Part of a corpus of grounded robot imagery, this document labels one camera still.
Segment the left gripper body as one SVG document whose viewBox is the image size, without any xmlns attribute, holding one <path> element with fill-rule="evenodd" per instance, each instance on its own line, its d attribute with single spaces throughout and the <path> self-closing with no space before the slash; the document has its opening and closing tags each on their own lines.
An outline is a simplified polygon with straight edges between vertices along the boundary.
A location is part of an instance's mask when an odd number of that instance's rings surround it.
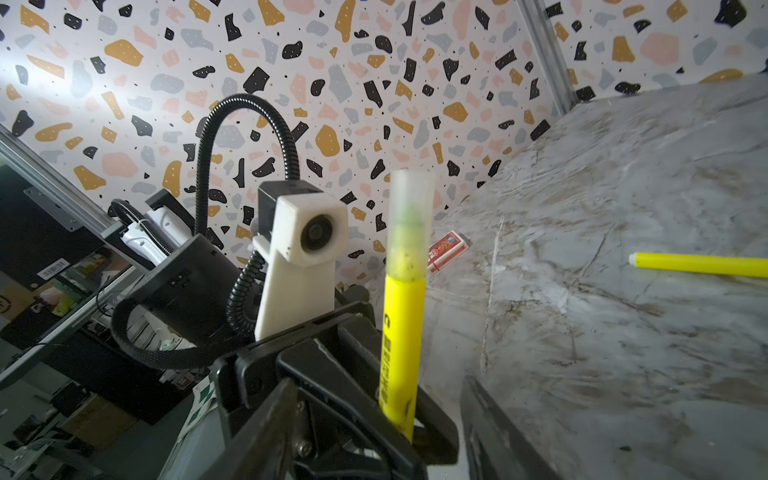
<svg viewBox="0 0 768 480">
<path fill-rule="evenodd" d="M 326 403 L 353 386 L 372 395 L 379 339 L 373 306 L 356 301 L 219 357 L 212 376 L 225 436 L 235 437 L 285 378 L 301 400 Z"/>
</svg>

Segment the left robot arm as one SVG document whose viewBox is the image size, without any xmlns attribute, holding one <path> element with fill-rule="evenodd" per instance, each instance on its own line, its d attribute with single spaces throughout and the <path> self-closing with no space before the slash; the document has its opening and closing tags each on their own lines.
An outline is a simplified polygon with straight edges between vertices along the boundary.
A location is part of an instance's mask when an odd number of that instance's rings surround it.
<svg viewBox="0 0 768 480">
<path fill-rule="evenodd" d="M 238 269 L 205 236 L 189 238 L 116 307 L 121 348 L 158 370 L 207 367 L 225 447 L 206 479 L 423 479 L 457 461 L 455 423 L 425 393 L 406 438 L 378 405 L 381 333 L 366 299 L 333 285 L 348 211 L 302 181 L 259 198 L 254 250 L 264 284 L 245 288 L 254 323 L 231 326 Z"/>
</svg>

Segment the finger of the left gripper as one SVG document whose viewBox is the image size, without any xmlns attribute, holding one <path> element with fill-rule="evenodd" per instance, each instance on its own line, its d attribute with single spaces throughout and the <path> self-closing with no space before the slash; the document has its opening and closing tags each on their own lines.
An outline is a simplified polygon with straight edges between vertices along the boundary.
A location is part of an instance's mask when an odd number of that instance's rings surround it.
<svg viewBox="0 0 768 480">
<path fill-rule="evenodd" d="M 296 381 L 301 394 L 346 428 L 373 457 L 336 444 L 314 457 L 294 461 L 297 479 L 425 479 L 427 467 L 376 402 L 318 340 L 305 340 L 277 357 L 280 373 Z"/>
<path fill-rule="evenodd" d="M 418 385 L 421 329 L 377 330 L 356 316 L 338 328 L 343 365 L 374 398 L 374 413 L 363 426 L 388 453 L 406 454 L 411 465 L 453 465 L 459 437 L 453 420 Z"/>
</svg>

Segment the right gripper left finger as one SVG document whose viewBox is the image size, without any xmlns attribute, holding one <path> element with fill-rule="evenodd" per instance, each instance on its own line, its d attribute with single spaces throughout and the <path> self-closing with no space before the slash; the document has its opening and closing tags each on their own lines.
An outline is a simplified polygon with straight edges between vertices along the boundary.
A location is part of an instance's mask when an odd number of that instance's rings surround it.
<svg viewBox="0 0 768 480">
<path fill-rule="evenodd" d="M 201 479 L 284 479 L 293 459 L 298 387 L 280 381 Z"/>
</svg>

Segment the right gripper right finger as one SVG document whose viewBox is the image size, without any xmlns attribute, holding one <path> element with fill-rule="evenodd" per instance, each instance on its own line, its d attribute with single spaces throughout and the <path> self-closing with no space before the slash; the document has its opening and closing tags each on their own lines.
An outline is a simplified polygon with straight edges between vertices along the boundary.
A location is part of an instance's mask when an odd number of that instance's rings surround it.
<svg viewBox="0 0 768 480">
<path fill-rule="evenodd" d="M 560 479 L 474 376 L 460 397 L 471 479 Z"/>
</svg>

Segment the yellow highlighter pen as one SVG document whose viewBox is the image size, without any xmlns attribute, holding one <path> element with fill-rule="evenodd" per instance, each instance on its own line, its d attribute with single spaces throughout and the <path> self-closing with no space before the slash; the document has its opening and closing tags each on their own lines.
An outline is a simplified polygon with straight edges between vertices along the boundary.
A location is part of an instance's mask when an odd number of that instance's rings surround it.
<svg viewBox="0 0 768 480">
<path fill-rule="evenodd" d="M 396 430 L 413 440 L 426 297 L 425 280 L 385 276 L 379 407 Z"/>
<path fill-rule="evenodd" d="M 767 277 L 767 260 L 761 258 L 678 255 L 636 252 L 629 255 L 636 268 L 713 275 Z"/>
</svg>

